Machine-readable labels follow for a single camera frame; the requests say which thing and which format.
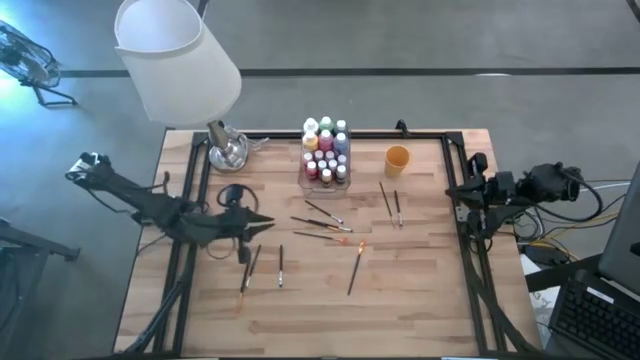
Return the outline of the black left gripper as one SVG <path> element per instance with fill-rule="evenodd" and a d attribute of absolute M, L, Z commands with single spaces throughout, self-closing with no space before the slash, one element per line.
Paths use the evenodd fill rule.
<path fill-rule="evenodd" d="M 245 209 L 227 209 L 220 216 L 220 225 L 217 229 L 214 240 L 231 239 L 233 249 L 237 253 L 240 264 L 248 264 L 250 261 L 250 250 L 244 241 L 251 241 L 257 234 L 266 231 L 274 226 L 263 224 L 248 226 L 248 223 L 264 223 L 273 221 L 272 217 L 261 215 Z"/>

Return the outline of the long paintbrush orange bristles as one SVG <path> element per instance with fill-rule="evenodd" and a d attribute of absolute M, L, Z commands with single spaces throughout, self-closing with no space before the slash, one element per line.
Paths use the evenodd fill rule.
<path fill-rule="evenodd" d="M 348 287 L 348 290 L 347 290 L 347 296 L 351 295 L 351 292 L 352 292 L 352 289 L 353 289 L 353 286 L 354 286 L 354 282 L 355 282 L 355 279 L 356 279 L 356 276 L 357 276 L 360 260 L 361 260 L 361 257 L 362 257 L 362 253 L 364 252 L 365 247 L 366 247 L 366 241 L 362 240 L 359 243 L 359 246 L 358 246 L 358 252 L 357 252 L 354 268 L 353 268 L 353 271 L 352 271 L 352 275 L 351 275 L 351 278 L 350 278 L 349 287 Z"/>

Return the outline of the grey side table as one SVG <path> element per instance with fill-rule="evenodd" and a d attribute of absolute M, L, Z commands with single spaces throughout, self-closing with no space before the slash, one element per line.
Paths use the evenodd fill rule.
<path fill-rule="evenodd" d="M 46 250 L 51 254 L 62 256 L 66 261 L 76 261 L 80 253 L 79 248 L 71 248 L 58 242 L 19 230 L 13 227 L 8 220 L 1 217 L 0 240 L 19 246 L 29 246 Z"/>

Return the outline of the black floor fan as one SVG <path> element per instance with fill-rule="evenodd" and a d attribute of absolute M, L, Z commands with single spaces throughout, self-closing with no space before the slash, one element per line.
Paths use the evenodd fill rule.
<path fill-rule="evenodd" d="M 0 20 L 0 70 L 30 88 L 43 107 L 76 106 L 70 95 L 55 90 L 61 80 L 59 62 L 52 52 Z"/>

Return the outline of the thin black paintbrush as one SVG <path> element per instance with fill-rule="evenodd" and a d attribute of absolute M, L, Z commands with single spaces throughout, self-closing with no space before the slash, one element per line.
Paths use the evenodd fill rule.
<path fill-rule="evenodd" d="M 252 262 L 250 264 L 250 267 L 249 267 L 249 272 L 248 272 L 248 275 L 247 275 L 247 278 L 246 278 L 246 282 L 245 282 L 245 289 L 248 289 L 249 286 L 250 286 L 250 282 L 251 282 L 253 273 L 255 271 L 259 255 L 261 253 L 261 249 L 262 249 L 262 244 L 259 244 L 257 249 L 256 249 L 256 252 L 254 254 L 255 256 L 253 257 L 253 260 L 252 260 Z"/>

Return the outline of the clear plastic bin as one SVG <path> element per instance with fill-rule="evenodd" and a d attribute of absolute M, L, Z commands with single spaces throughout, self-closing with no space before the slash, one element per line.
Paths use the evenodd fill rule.
<path fill-rule="evenodd" d="M 333 173 L 333 182 L 330 187 L 324 187 L 320 181 L 320 173 L 321 171 L 318 169 L 318 178 L 315 180 L 310 180 L 307 178 L 305 174 L 305 168 L 303 166 L 302 156 L 304 152 L 302 148 L 302 140 L 301 140 L 301 150 L 299 157 L 299 166 L 298 166 L 298 184 L 303 190 L 303 194 L 307 198 L 341 198 L 346 195 L 347 189 L 351 184 L 351 133 L 349 131 L 344 132 L 349 138 L 349 153 L 346 155 L 348 158 L 347 168 L 347 179 L 344 184 L 338 184 L 335 182 L 334 173 Z"/>

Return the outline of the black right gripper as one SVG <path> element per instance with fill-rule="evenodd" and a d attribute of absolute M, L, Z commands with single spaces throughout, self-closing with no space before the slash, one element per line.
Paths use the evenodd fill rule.
<path fill-rule="evenodd" d="M 451 187 L 445 194 L 469 209 L 481 209 L 490 205 L 506 205 L 516 196 L 516 182 L 510 171 L 497 172 L 484 178 L 484 183 L 465 183 Z"/>

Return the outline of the fan paintbrush orange bristles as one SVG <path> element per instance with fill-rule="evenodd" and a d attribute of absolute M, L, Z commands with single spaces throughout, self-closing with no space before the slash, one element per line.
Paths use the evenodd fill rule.
<path fill-rule="evenodd" d="M 339 238 L 339 237 L 333 237 L 333 236 L 321 235 L 321 234 L 314 234 L 314 233 L 308 233 L 308 232 L 301 232 L 301 231 L 293 231 L 293 234 L 300 235 L 300 236 L 305 236 L 305 237 L 311 237 L 311 238 L 327 240 L 327 241 L 333 241 L 333 242 L 340 243 L 342 245 L 346 245 L 348 243 L 347 238 Z"/>

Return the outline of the black keyboard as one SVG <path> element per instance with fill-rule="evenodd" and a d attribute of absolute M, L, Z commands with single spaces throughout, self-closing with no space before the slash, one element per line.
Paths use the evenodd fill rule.
<path fill-rule="evenodd" d="M 640 360 L 640 301 L 580 270 L 561 287 L 549 327 L 609 360 Z"/>

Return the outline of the black desk bar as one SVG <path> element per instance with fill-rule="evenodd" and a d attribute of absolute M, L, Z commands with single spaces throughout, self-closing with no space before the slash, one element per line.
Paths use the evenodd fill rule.
<path fill-rule="evenodd" d="M 598 264 L 601 254 L 589 256 L 572 263 L 558 265 L 525 276 L 528 291 L 530 293 L 561 286 L 567 279 L 572 278 L 579 270 L 585 270 L 591 274 L 598 273 Z"/>

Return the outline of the black power box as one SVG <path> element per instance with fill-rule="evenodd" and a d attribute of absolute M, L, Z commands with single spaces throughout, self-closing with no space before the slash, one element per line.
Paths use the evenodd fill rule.
<path fill-rule="evenodd" d="M 533 244 L 524 246 L 523 250 L 532 262 L 539 265 L 554 267 L 571 262 L 571 258 L 566 252 L 554 246 Z"/>

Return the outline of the yellow plastic cup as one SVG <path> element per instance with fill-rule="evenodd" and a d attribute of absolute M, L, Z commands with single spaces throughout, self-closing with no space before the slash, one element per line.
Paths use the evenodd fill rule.
<path fill-rule="evenodd" d="M 411 155 L 406 147 L 396 145 L 388 148 L 385 154 L 385 175 L 398 177 L 407 167 L 410 159 Z"/>

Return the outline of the silver lamp white shade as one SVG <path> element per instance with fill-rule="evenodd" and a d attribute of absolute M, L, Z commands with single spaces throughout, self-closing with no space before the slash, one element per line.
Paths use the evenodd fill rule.
<path fill-rule="evenodd" d="M 187 0 L 125 0 L 114 22 L 115 50 L 150 120 L 206 124 L 211 165 L 241 169 L 248 144 L 222 118 L 239 98 L 239 69 Z"/>

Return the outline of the white printed paper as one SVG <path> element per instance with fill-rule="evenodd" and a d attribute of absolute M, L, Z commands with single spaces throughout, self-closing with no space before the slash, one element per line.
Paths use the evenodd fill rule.
<path fill-rule="evenodd" d="M 521 265 L 525 275 L 534 274 L 541 271 L 533 261 L 526 255 L 520 255 Z M 547 346 L 551 338 L 551 330 L 548 324 L 559 294 L 560 287 L 555 286 L 539 291 L 530 291 L 529 296 L 534 310 L 534 317 L 540 334 L 541 342 L 544 347 Z"/>

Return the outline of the grey monitor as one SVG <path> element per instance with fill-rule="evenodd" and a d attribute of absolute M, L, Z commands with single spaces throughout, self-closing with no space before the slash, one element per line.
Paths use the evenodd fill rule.
<path fill-rule="evenodd" d="M 601 255 L 599 272 L 640 296 L 640 162 Z"/>

